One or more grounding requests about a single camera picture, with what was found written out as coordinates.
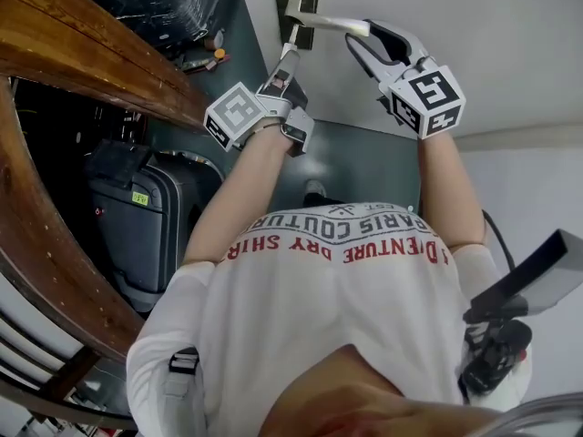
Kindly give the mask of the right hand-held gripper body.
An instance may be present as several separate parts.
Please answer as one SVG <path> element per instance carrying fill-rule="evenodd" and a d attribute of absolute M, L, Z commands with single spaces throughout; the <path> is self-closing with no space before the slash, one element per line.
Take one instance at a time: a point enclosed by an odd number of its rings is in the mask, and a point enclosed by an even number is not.
<path fill-rule="evenodd" d="M 399 66 L 397 76 L 379 83 L 388 113 L 397 123 L 428 139 L 457 127 L 465 109 L 465 95 L 448 66 L 425 55 L 411 66 Z"/>

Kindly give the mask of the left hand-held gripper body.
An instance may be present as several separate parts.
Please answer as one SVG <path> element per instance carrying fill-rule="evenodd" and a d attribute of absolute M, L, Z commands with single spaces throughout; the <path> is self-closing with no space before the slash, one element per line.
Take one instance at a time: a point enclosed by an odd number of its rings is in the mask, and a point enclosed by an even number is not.
<path fill-rule="evenodd" d="M 314 120 L 305 112 L 307 96 L 297 81 L 274 75 L 251 92 L 239 82 L 205 112 L 204 127 L 226 151 L 241 150 L 259 130 L 275 126 L 292 141 L 293 157 L 307 152 Z"/>

